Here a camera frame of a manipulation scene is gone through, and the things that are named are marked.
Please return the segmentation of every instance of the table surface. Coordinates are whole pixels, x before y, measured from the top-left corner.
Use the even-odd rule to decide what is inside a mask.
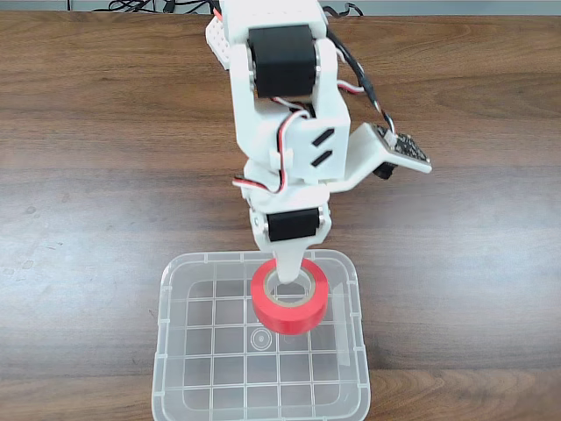
[[[151,419],[163,268],[255,248],[207,21],[0,14],[1,419]],[[333,26],[434,164],[330,201],[369,417],[558,421],[561,19]]]

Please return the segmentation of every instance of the cable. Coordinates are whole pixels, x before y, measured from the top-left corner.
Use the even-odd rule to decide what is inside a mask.
[[[359,16],[365,16],[362,10],[355,3],[345,3],[344,11],[341,12],[337,12],[331,6],[323,7],[323,11],[329,13],[334,18],[343,18],[345,16],[349,16],[349,13],[351,13],[351,9],[355,10]]]
[[[282,123],[280,123],[279,129],[277,130],[277,152],[280,155],[280,171],[279,171],[279,188],[277,190],[270,190],[265,184],[261,182],[255,182],[254,180],[247,180],[243,177],[235,177],[232,184],[240,188],[249,189],[263,189],[274,195],[281,193],[288,185],[287,171],[284,168],[284,145],[287,135],[288,127],[294,123],[298,118],[310,118],[309,112],[306,110],[299,110],[291,113],[286,117]]]
[[[376,111],[382,115],[384,120],[386,120],[387,125],[389,125],[390,130],[394,134],[396,134],[393,119],[381,108],[376,96],[376,91],[374,90],[374,85],[366,75],[365,70],[362,68],[360,63],[352,56],[351,52],[348,50],[345,44],[343,44],[343,42],[329,27],[327,27],[327,38],[329,38],[333,42],[333,44],[335,44],[336,49],[340,50],[342,55],[341,59],[346,61],[346,63],[351,67],[354,74],[357,76],[359,87],[362,87],[364,89],[366,96],[368,96],[368,99],[370,100]]]
[[[365,91],[365,89],[362,86],[355,86],[348,83],[347,81],[337,81],[337,86],[339,87],[339,89],[342,89],[353,95],[362,94]]]
[[[204,0],[202,1],[199,5],[195,6],[193,9],[191,9],[190,11],[186,11],[185,14],[186,15],[190,15],[191,13],[195,13],[196,11],[198,11],[199,9],[201,9],[205,4],[207,4],[208,1]]]
[[[107,6],[107,9],[95,9],[93,11],[121,11],[122,9],[129,8],[126,11],[145,11],[148,13],[157,13],[157,11],[155,10],[151,11],[150,9],[144,8],[151,1],[152,0],[112,0]]]
[[[284,105],[288,107],[290,110],[306,110],[302,103],[291,103],[286,99],[282,99],[280,96],[274,96],[271,98],[271,101],[274,103],[279,103],[280,105]]]

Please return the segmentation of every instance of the plastic container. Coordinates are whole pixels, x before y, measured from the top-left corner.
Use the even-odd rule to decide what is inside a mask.
[[[164,271],[154,361],[156,421],[359,421],[370,406],[359,288],[351,261],[308,251],[327,275],[323,322],[301,336],[268,331],[250,284],[268,253],[184,254]],[[296,283],[272,291],[305,294]]]

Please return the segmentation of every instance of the robotic arm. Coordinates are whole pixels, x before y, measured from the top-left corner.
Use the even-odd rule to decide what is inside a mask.
[[[432,168],[409,136],[395,132],[317,0],[220,3],[207,41],[230,70],[236,137],[248,158],[233,184],[249,204],[259,249],[273,253],[280,282],[290,283],[306,249],[330,231],[331,193],[353,189],[372,172],[388,179],[397,166]],[[337,80],[338,56],[357,74],[359,87]],[[364,123],[349,135],[339,88],[364,91],[389,129]]]

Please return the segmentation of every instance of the black wire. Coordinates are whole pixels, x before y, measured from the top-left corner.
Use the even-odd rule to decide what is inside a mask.
[[[154,2],[153,11],[149,9],[145,9],[145,6],[149,4],[151,1]],[[155,10],[155,0],[112,0],[107,6],[107,9],[95,9],[93,11],[121,11],[122,9],[125,9],[127,7],[129,9],[127,9],[126,11],[129,12],[145,11],[148,13],[158,13]]]
[[[374,108],[381,113],[382,117],[384,118],[384,120],[386,120],[386,123],[390,126],[390,129],[392,129],[393,132],[394,121],[389,116],[389,114],[387,114],[384,110],[381,109],[380,104],[378,103],[378,98],[376,97],[376,91],[374,90],[374,85],[370,81],[370,78],[366,75],[362,66],[360,66],[360,63],[357,61],[357,59],[355,59],[352,56],[349,49],[345,46],[345,44],[343,44],[341,39],[339,39],[337,35],[335,35],[335,33],[329,27],[327,27],[327,38],[329,38],[333,42],[333,44],[335,44],[336,48],[341,50],[341,53],[343,53],[344,56],[344,60],[349,64],[353,73],[357,76],[357,80],[359,81],[359,86],[362,86],[365,89],[366,96],[368,96],[368,99],[370,100]]]
[[[186,11],[185,14],[186,15],[190,15],[191,13],[195,13],[197,10],[201,9],[205,4],[207,4],[208,1],[207,0],[202,0],[201,4],[195,6],[193,9],[191,9],[190,11]]]
[[[342,12],[338,12],[335,9],[333,9],[331,6],[324,6],[323,7],[323,11],[326,11],[327,13],[329,13],[332,17],[334,18],[342,18],[344,16],[349,16],[349,13],[351,13],[351,9],[355,10],[359,16],[365,16],[365,14],[362,12],[362,10],[355,4],[355,3],[345,3],[344,4],[344,11]]]

